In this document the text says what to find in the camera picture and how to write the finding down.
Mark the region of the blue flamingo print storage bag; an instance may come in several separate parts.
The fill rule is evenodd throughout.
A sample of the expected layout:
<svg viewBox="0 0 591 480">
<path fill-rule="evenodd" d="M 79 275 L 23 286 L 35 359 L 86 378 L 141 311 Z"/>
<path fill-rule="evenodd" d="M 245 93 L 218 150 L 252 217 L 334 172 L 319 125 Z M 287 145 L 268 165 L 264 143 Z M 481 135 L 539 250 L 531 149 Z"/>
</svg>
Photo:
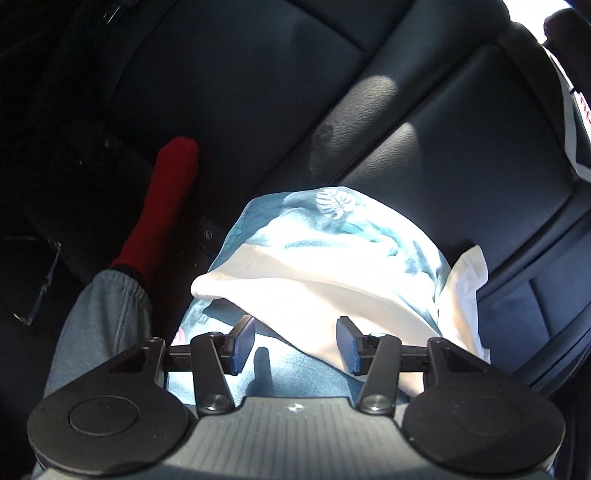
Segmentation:
<svg viewBox="0 0 591 480">
<path fill-rule="evenodd" d="M 245 243 L 280 249 L 366 247 L 375 243 L 388 255 L 411 246 L 438 249 L 405 216 L 346 187 L 270 194 L 250 201 L 204 274 L 228 260 Z M 208 331 L 226 333 L 245 315 L 250 314 L 228 300 L 193 296 L 177 340 L 189 340 Z M 256 319 L 256 341 L 245 368 L 238 376 L 229 379 L 235 399 L 246 396 L 353 396 L 359 392 L 360 386 L 346 368 L 339 370 L 298 350 L 259 319 Z"/>
</svg>

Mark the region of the grey sweatpants leg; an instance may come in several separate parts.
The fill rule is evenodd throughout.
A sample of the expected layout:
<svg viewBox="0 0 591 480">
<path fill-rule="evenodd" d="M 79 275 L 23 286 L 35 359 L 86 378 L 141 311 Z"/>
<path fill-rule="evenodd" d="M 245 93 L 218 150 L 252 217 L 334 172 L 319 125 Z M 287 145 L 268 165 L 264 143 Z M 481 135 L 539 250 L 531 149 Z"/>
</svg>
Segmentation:
<svg viewBox="0 0 591 480">
<path fill-rule="evenodd" d="M 130 266 L 99 272 L 62 327 L 43 395 L 51 395 L 151 335 L 147 282 Z"/>
</svg>

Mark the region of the cream white garment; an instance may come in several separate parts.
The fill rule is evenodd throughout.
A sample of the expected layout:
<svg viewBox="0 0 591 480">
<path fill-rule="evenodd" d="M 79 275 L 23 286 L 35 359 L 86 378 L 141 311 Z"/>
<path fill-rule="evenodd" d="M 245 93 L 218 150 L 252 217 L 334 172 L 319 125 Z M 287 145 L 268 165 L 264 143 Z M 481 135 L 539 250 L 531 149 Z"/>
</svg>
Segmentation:
<svg viewBox="0 0 591 480">
<path fill-rule="evenodd" d="M 411 346 L 443 337 L 483 361 L 476 292 L 488 279 L 478 248 L 449 267 L 436 248 L 276 247 L 242 244 L 192 282 L 198 299 L 224 299 L 308 355 L 344 370 L 337 321 L 389 334 Z"/>
</svg>

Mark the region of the red sock foot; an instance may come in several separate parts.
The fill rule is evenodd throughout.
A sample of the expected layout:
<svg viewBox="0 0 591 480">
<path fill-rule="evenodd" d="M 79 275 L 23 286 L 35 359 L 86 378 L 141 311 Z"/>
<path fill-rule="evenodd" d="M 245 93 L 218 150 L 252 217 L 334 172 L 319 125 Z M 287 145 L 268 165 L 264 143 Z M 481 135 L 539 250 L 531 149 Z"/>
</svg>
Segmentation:
<svg viewBox="0 0 591 480">
<path fill-rule="evenodd" d="M 110 267 L 148 286 L 164 261 L 167 244 L 197 177 L 199 147 L 176 137 L 157 154 L 138 222 Z"/>
</svg>

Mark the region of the black leather car seat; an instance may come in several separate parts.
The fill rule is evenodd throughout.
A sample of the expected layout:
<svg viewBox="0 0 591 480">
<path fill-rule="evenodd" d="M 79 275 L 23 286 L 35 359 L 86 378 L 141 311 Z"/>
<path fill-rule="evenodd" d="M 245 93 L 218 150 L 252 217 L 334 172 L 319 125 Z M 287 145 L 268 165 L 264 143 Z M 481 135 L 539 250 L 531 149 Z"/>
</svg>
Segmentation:
<svg viewBox="0 0 591 480">
<path fill-rule="evenodd" d="M 491 274 L 481 337 L 545 394 L 590 357 L 590 54 L 540 44 L 501 1 L 137 1 L 103 17 L 112 159 L 201 147 L 180 227 L 204 269 L 245 203 L 342 184 Z"/>
</svg>

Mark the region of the black headrest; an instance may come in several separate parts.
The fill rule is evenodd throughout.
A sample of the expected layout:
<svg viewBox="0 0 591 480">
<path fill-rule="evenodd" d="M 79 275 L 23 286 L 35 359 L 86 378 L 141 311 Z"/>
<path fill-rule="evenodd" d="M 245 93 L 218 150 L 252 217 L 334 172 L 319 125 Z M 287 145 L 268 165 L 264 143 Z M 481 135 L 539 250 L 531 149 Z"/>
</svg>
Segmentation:
<svg viewBox="0 0 591 480">
<path fill-rule="evenodd" d="M 590 54 L 590 23 L 575 9 L 559 10 L 544 21 L 544 45 L 569 54 Z"/>
</svg>

